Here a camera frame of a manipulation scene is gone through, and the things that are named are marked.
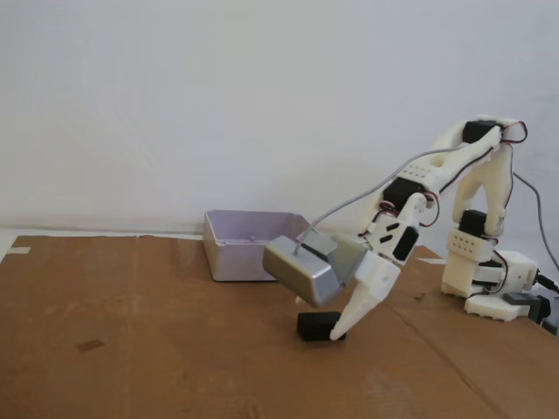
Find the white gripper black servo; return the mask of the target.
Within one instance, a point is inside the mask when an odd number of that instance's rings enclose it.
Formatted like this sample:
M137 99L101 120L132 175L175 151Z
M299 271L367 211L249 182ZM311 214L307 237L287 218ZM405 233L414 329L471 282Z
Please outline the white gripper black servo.
M373 218L362 233L368 250L355 272L356 285L349 302L330 332L332 341L339 340L388 296L410 258L419 230L417 216L379 213ZM295 304L301 305L303 300L296 297Z

